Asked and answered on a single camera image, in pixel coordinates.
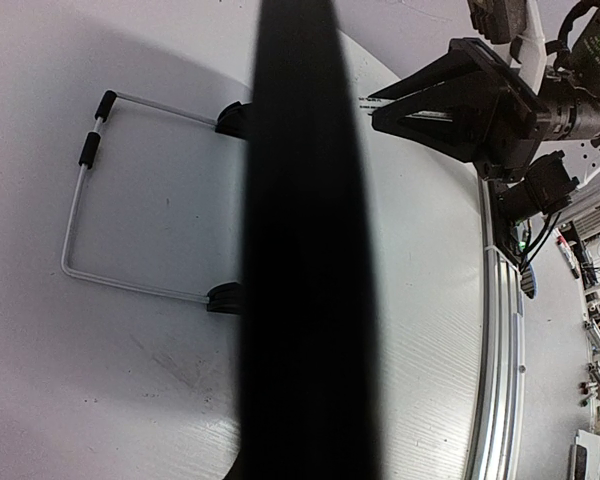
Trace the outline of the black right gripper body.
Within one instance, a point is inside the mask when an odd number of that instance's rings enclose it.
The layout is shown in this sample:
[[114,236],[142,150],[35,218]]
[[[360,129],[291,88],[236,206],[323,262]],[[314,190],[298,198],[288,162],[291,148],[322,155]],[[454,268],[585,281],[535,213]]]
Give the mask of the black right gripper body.
[[518,70],[477,38],[456,38],[449,51],[463,70],[451,88],[452,156],[484,179],[519,181],[546,132],[548,110]]

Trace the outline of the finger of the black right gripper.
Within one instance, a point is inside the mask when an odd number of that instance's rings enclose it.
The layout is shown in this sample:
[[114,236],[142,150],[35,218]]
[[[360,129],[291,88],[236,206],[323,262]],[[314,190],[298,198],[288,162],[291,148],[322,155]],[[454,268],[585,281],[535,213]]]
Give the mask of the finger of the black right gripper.
[[398,106],[408,111],[449,111],[454,119],[451,122],[398,120],[396,114],[382,109],[371,115],[373,129],[419,143],[462,163],[500,163],[497,144],[490,137],[495,108],[492,101],[470,100],[467,103],[452,102],[442,105],[400,100]]
[[429,89],[445,87],[448,93],[441,97],[458,103],[471,99],[471,82],[468,77],[479,70],[479,47],[451,48],[445,55],[426,65],[414,74],[368,95],[373,100],[397,101]]

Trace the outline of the white marker pen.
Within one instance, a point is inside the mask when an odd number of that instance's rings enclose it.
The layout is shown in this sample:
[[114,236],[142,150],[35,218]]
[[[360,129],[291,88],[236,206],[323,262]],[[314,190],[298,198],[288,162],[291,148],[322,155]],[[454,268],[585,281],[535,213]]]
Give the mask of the white marker pen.
[[454,119],[451,112],[444,110],[416,109],[408,111],[404,107],[399,107],[397,100],[359,97],[357,101],[358,107],[361,110],[364,110],[369,116],[376,110],[384,109],[388,113],[393,112],[396,114],[398,120],[415,119],[434,122],[451,122]]

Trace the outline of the white whiteboard with black frame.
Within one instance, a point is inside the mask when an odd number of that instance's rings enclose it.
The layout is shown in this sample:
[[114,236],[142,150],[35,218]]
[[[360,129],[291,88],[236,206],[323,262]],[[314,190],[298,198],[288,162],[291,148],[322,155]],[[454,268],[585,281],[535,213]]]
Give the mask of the white whiteboard with black frame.
[[260,5],[241,276],[244,477],[380,478],[364,162],[329,1]]

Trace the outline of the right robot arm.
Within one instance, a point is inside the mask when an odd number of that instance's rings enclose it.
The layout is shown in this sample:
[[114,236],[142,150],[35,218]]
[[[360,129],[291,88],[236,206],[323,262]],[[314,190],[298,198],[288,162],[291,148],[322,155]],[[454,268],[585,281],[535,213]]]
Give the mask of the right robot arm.
[[565,209],[577,178],[544,142],[600,148],[600,1],[580,1],[544,37],[529,1],[473,1],[473,38],[371,95],[372,127],[471,164],[520,222]]

